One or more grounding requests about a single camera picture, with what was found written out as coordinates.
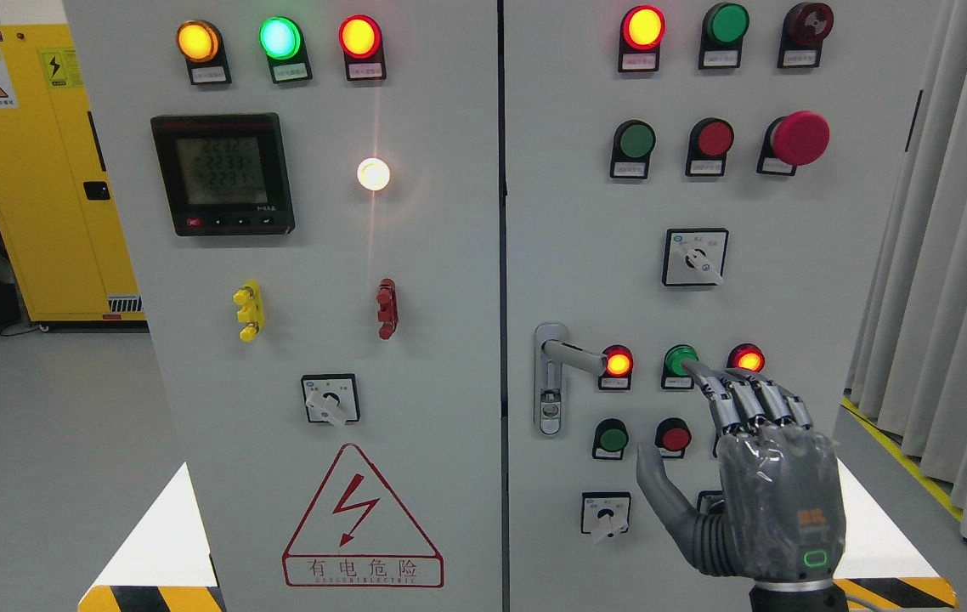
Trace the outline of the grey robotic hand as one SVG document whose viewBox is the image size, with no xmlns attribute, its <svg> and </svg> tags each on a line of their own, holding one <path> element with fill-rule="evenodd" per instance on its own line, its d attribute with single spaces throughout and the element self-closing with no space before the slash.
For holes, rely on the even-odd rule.
<svg viewBox="0 0 967 612">
<path fill-rule="evenodd" d="M 647 443 L 639 446 L 636 482 L 685 560 L 705 575 L 831 581 L 847 534 L 832 440 L 814 429 L 798 394 L 762 373 L 681 365 L 709 402 L 724 511 L 698 512 Z"/>
</svg>

